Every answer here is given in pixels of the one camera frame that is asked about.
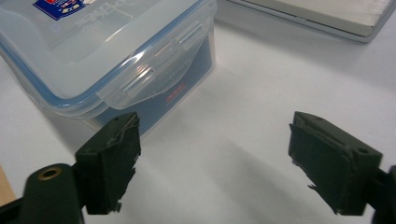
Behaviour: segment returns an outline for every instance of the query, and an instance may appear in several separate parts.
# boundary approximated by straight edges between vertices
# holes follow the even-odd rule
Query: clear plastic container
[[[98,124],[204,77],[216,9],[215,0],[4,0],[0,52],[43,110]],[[208,68],[190,71],[202,48]],[[167,105],[149,103],[162,116]]]

